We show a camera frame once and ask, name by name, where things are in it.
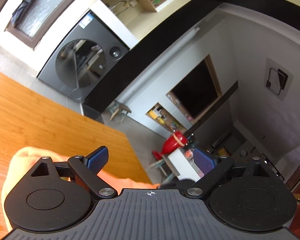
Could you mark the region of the orange pumpkin costume garment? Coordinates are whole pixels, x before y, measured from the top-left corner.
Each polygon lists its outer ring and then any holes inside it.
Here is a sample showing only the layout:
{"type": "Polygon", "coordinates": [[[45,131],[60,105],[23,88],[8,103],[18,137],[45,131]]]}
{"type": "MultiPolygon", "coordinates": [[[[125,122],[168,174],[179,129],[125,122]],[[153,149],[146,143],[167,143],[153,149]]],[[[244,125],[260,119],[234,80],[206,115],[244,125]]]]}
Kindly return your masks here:
{"type": "MultiPolygon", "coordinates": [[[[29,171],[29,169],[43,156],[50,156],[55,162],[67,161],[68,157],[57,154],[55,152],[34,148],[25,147],[19,150],[12,158],[9,169],[7,172],[6,180],[2,187],[1,192],[1,204],[4,205],[4,201],[13,189],[13,187],[23,178],[23,176],[29,171]]],[[[155,189],[157,184],[147,184],[142,182],[136,182],[129,178],[117,178],[108,172],[101,170],[97,174],[106,183],[113,186],[117,192],[121,192],[122,189],[155,189]]]]}

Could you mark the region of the white low cabinet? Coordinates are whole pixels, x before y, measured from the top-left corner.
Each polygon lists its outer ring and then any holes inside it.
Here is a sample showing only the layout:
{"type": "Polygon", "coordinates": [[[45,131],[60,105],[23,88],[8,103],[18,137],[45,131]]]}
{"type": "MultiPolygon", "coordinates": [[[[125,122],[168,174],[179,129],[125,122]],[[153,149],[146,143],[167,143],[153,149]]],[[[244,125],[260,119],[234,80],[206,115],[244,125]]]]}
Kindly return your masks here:
{"type": "Polygon", "coordinates": [[[178,180],[189,179],[194,182],[203,177],[203,172],[194,163],[193,158],[186,158],[182,148],[178,148],[167,156],[168,163],[172,165],[172,172],[178,180]]]}

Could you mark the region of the wooden bench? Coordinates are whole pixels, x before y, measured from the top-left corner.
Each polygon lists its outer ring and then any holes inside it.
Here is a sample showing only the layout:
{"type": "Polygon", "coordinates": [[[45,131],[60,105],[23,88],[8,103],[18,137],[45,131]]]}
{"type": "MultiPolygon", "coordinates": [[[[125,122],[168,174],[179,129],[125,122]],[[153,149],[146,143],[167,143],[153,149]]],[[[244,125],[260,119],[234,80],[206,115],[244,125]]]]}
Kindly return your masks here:
{"type": "Polygon", "coordinates": [[[170,183],[174,178],[177,178],[180,173],[177,171],[175,166],[172,164],[168,157],[163,156],[161,160],[158,160],[154,163],[151,163],[148,166],[148,169],[156,168],[161,171],[164,175],[164,180],[161,182],[162,184],[170,183]]]}

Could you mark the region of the red vase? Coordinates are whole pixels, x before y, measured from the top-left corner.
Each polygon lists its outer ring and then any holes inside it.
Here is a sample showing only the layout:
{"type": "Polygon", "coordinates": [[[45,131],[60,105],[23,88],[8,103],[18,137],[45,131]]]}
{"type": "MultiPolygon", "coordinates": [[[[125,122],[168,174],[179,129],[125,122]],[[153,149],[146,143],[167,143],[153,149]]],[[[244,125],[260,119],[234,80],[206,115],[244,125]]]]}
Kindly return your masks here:
{"type": "Polygon", "coordinates": [[[153,156],[157,160],[161,160],[164,155],[169,155],[174,150],[180,147],[184,147],[188,142],[187,137],[181,133],[181,131],[175,131],[172,135],[164,142],[161,152],[152,151],[153,156]]]}

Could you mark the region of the small wooden stool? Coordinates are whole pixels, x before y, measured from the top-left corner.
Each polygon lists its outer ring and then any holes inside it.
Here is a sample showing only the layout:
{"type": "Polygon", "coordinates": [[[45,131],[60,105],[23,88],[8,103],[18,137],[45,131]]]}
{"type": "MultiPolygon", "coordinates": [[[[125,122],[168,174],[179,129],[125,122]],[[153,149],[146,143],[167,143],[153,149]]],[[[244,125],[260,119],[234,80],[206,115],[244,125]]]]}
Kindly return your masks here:
{"type": "Polygon", "coordinates": [[[106,111],[111,114],[110,120],[113,120],[117,115],[121,114],[121,123],[123,122],[125,117],[132,112],[128,106],[117,100],[114,100],[113,103],[106,109],[106,111]]]}

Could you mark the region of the black television screen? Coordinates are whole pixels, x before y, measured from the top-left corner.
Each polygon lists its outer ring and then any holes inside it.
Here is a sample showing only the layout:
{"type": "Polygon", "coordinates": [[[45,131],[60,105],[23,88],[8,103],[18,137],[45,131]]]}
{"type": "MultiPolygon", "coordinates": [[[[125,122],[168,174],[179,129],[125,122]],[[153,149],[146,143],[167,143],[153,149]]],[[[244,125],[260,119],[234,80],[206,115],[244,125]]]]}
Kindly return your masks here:
{"type": "Polygon", "coordinates": [[[197,64],[171,92],[192,118],[202,114],[221,94],[217,79],[206,60],[197,64]]]}

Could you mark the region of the grey front-load washing machine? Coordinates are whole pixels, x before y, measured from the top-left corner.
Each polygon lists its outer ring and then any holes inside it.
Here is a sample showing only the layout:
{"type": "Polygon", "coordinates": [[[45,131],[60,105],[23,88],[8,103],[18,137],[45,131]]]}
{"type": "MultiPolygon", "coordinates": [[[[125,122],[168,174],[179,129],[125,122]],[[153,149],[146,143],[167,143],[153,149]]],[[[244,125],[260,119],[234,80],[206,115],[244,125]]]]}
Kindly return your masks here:
{"type": "Polygon", "coordinates": [[[89,10],[51,54],[38,79],[72,100],[83,102],[128,51],[89,10]]]}

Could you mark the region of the brown framed frosted window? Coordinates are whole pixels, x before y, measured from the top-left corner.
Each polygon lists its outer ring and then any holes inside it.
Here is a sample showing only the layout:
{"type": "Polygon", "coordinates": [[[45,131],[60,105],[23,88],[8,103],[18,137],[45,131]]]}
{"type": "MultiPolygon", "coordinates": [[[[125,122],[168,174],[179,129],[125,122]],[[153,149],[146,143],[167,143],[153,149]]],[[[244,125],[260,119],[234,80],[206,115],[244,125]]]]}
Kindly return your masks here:
{"type": "Polygon", "coordinates": [[[13,27],[9,21],[6,31],[34,49],[52,24],[74,1],[35,0],[19,24],[13,27]]]}

